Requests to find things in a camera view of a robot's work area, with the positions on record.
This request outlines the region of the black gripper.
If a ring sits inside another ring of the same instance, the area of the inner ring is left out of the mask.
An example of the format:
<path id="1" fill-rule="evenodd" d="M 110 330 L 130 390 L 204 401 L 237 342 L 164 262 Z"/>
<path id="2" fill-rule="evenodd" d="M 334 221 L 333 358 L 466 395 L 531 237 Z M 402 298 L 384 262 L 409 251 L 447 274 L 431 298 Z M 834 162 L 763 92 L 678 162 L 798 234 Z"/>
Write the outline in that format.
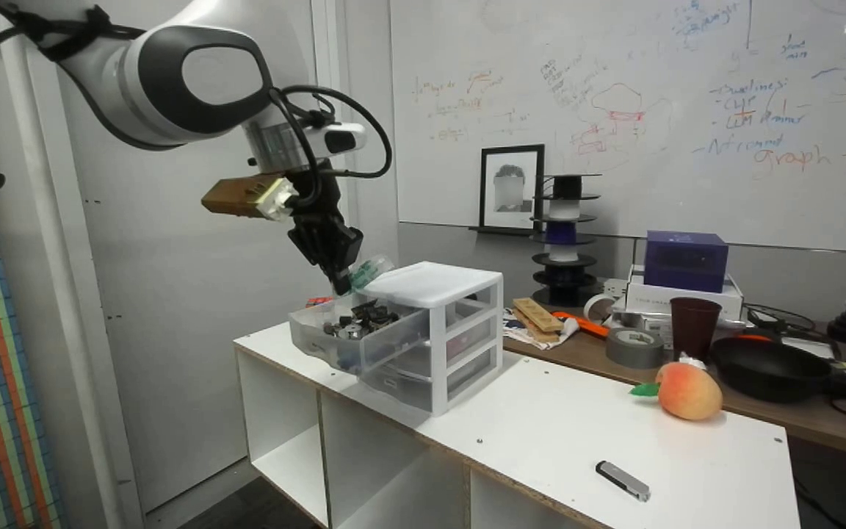
<path id="1" fill-rule="evenodd" d="M 287 237 L 318 264 L 334 295 L 350 295 L 358 286 L 362 264 L 352 264 L 364 234 L 343 224 L 337 208 L 342 187 L 328 173 L 298 173 L 298 198 L 292 201 L 293 229 Z"/>

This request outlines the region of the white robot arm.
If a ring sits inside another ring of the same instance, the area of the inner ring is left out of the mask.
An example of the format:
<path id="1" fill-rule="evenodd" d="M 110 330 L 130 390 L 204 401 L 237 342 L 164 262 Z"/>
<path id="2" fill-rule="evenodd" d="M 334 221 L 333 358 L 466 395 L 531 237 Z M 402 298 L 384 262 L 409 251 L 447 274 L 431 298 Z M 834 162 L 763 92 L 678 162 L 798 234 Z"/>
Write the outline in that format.
<path id="1" fill-rule="evenodd" d="M 0 0 L 0 45 L 21 35 L 83 93 L 123 143 L 176 151 L 242 130 L 256 173 L 218 180 L 204 205 L 233 218 L 287 218 L 287 237 L 337 295 L 355 289 L 362 233 L 337 208 L 334 155 L 358 148 L 352 107 L 384 142 L 380 121 L 324 85 L 278 85 L 264 45 L 243 29 L 242 0 L 192 0 L 157 27 L 118 24 L 98 0 Z"/>

